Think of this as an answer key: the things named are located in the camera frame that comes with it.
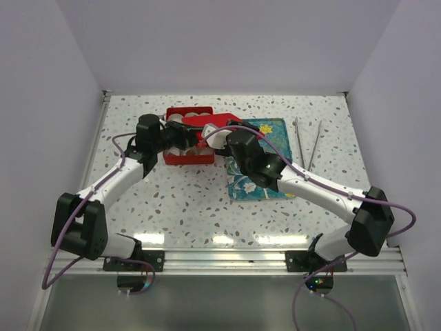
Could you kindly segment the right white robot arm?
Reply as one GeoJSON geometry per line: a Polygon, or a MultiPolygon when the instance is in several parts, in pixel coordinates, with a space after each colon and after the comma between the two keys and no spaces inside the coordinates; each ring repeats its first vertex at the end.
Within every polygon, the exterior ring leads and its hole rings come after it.
{"type": "Polygon", "coordinates": [[[290,162],[277,151],[266,152],[256,131],[230,126],[207,138],[209,147],[233,157],[240,172],[258,187],[293,194],[326,209],[346,224],[314,237],[295,262],[311,271],[324,270],[333,260],[352,252],[380,254],[394,222],[385,193],[376,187],[359,190],[326,180],[290,162]]]}

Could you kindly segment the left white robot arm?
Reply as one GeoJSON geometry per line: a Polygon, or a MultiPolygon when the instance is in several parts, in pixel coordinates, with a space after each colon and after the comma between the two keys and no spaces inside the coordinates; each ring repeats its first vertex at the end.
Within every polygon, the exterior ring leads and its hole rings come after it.
{"type": "Polygon", "coordinates": [[[160,153],[196,146],[201,132],[201,128],[179,122],[163,122],[154,114],[141,116],[136,131],[127,134],[129,141],[119,150],[116,165],[89,188],[59,197],[51,234],[53,249],[91,261],[111,257],[119,259],[127,270],[139,269],[143,262],[141,242],[111,233],[106,213],[129,188],[147,177],[160,153]]]}

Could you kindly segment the red box lid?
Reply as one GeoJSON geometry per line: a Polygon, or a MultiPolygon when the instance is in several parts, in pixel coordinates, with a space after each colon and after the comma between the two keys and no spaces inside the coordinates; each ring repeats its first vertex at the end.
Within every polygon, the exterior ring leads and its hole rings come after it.
{"type": "Polygon", "coordinates": [[[207,124],[212,124],[217,128],[221,128],[227,126],[230,121],[239,123],[243,122],[242,119],[228,112],[209,115],[198,115],[193,117],[183,117],[182,119],[183,124],[198,128],[203,128],[207,124]]]}

